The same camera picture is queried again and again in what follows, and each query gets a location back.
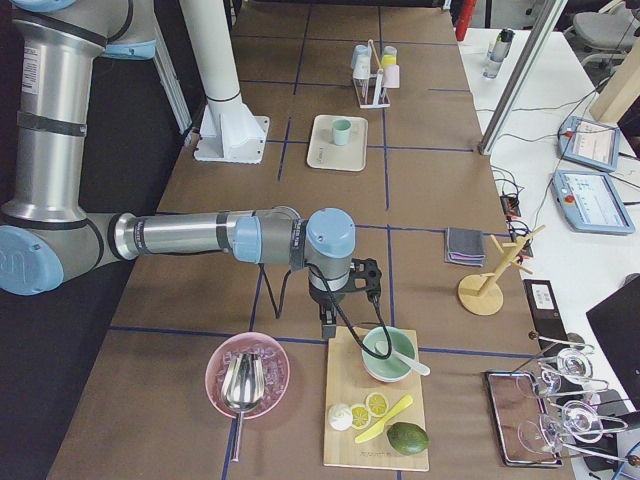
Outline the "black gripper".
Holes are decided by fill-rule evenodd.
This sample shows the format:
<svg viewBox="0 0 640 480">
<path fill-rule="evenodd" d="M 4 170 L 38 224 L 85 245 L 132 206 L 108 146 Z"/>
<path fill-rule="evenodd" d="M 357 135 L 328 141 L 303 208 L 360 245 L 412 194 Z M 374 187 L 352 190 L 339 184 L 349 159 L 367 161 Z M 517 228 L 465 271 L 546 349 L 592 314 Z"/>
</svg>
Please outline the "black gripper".
<svg viewBox="0 0 640 480">
<path fill-rule="evenodd" d="M 329 279 L 328 284 L 330 287 L 340 286 L 340 289 L 332 291 L 333 299 L 331 299 L 321 278 L 315 274 L 309 275 L 310 295 L 323 308 L 321 310 L 321 327 L 324 340 L 334 338 L 336 335 L 336 304 L 339 304 L 346 294 L 355 288 L 354 280 L 346 276 L 339 279 Z"/>
</svg>

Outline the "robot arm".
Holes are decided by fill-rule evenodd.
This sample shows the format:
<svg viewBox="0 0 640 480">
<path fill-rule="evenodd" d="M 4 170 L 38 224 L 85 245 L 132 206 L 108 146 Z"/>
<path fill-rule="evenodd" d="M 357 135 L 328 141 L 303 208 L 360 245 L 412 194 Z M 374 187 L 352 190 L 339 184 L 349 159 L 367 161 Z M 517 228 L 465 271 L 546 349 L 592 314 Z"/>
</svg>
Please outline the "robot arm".
<svg viewBox="0 0 640 480">
<path fill-rule="evenodd" d="M 307 269 L 325 337 L 355 287 L 355 227 L 342 210 L 303 219 L 294 209 L 139 216 L 135 186 L 154 188 L 163 173 L 145 149 L 122 141 L 107 151 L 122 169 L 107 184 L 116 204 L 97 213 L 79 204 L 94 62 L 153 60 L 162 78 L 172 64 L 150 1 L 15 1 L 24 40 L 17 113 L 15 193 L 1 208 L 1 287 L 30 296 L 104 265 L 142 255 L 227 252 L 243 262 Z"/>
</svg>

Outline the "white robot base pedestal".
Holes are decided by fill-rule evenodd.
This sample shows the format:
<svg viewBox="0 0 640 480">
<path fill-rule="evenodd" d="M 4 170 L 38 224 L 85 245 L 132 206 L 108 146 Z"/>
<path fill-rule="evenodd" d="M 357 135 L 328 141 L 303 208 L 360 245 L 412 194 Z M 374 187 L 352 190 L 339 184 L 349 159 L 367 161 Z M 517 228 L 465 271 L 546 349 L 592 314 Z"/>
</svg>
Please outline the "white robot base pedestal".
<svg viewBox="0 0 640 480">
<path fill-rule="evenodd" d="M 180 3 L 206 95 L 194 157 L 199 161 L 257 164 L 270 119 L 244 103 L 222 1 Z"/>
</svg>

